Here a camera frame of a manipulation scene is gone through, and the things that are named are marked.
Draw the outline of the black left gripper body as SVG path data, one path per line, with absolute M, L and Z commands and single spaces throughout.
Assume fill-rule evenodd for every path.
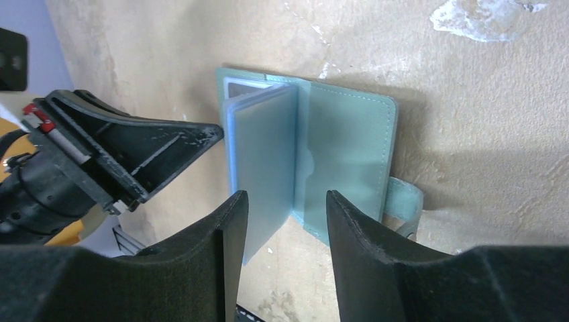
M 1 137 L 1 153 L 26 137 L 33 153 L 10 156 L 1 183 L 1 243 L 44 244 L 70 224 L 100 206 L 112 215 L 133 211 L 134 205 L 112 203 L 110 195 L 50 139 L 49 121 L 33 102 L 10 107 L 21 128 Z

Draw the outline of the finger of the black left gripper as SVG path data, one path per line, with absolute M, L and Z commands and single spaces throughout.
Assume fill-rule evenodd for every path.
M 112 203 L 149 201 L 223 138 L 217 124 L 136 117 L 86 90 L 55 90 L 33 104 L 49 121 L 50 139 Z

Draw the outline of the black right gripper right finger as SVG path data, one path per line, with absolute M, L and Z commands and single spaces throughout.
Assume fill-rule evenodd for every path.
M 456 256 L 326 196 L 342 321 L 567 321 L 566 246 L 477 246 Z

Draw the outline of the teal card holder wallet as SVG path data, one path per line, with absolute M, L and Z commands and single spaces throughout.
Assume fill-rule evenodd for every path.
M 399 116 L 387 96 L 233 68 L 216 71 L 229 190 L 248 193 L 243 261 L 294 217 L 327 244 L 325 195 L 416 233 L 423 192 L 390 175 Z

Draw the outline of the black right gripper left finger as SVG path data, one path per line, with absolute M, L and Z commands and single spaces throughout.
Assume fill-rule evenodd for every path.
M 238 191 L 134 256 L 1 248 L 2 321 L 233 321 L 248 226 Z

